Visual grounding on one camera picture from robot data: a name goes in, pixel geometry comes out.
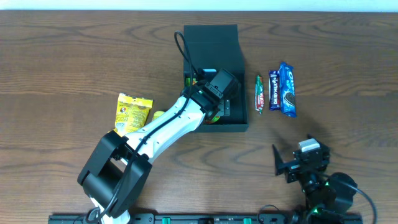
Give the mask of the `Haribo gummy candy bag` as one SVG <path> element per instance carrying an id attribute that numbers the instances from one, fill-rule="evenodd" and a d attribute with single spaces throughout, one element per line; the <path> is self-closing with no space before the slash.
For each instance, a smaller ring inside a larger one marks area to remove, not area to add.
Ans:
<path id="1" fill-rule="evenodd" d="M 199 82 L 199 78 L 185 77 L 184 87 L 185 88 L 189 88 L 190 85 L 196 85 L 198 82 Z M 221 116 L 214 115 L 211 118 L 205 118 L 205 123 L 206 124 L 213 124 L 213 123 L 217 122 L 220 118 L 221 118 Z"/>

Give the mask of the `yellow Mentos bottle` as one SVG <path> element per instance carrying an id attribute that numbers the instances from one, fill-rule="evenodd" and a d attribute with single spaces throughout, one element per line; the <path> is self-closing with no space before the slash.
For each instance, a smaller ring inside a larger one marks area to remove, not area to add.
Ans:
<path id="1" fill-rule="evenodd" d="M 165 112 L 164 111 L 156 111 L 152 117 L 152 121 L 156 120 L 160 116 L 162 116 Z"/>

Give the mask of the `blue Oreo cookie pack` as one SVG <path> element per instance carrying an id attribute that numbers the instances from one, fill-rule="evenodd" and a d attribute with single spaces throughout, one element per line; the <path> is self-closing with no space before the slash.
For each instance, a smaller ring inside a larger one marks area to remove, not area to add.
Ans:
<path id="1" fill-rule="evenodd" d="M 293 66 L 285 62 L 282 62 L 279 67 L 280 109 L 283 114 L 296 118 L 297 112 L 293 69 Z"/>

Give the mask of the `yellow Hacks candy bag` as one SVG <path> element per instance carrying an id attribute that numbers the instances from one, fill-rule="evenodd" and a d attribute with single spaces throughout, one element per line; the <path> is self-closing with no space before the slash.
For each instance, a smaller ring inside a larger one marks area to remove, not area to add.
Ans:
<path id="1" fill-rule="evenodd" d="M 124 136 L 145 126 L 153 106 L 153 100 L 138 98 L 124 93 L 118 96 L 114 131 Z"/>

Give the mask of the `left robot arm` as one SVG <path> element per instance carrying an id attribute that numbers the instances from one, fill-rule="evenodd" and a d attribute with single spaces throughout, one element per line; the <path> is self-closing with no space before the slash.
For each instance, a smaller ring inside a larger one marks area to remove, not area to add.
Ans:
<path id="1" fill-rule="evenodd" d="M 223 100 L 240 91 L 239 80 L 220 69 L 211 81 L 186 87 L 175 104 L 144 127 L 120 136 L 106 133 L 82 168 L 77 182 L 96 203 L 85 223 L 128 223 L 128 210 L 137 200 L 154 161 L 183 135 L 213 118 Z"/>

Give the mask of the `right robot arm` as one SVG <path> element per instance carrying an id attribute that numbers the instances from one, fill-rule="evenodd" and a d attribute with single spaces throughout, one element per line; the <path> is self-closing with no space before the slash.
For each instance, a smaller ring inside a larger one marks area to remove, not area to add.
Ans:
<path id="1" fill-rule="evenodd" d="M 298 182 L 305 195 L 305 206 L 298 207 L 289 223 L 362 223 L 360 215 L 349 213 L 356 194 L 357 183 L 347 174 L 335 172 L 324 177 L 330 163 L 330 148 L 308 136 L 298 143 L 294 159 L 284 162 L 276 146 L 274 154 L 275 175 L 285 175 L 286 182 Z"/>

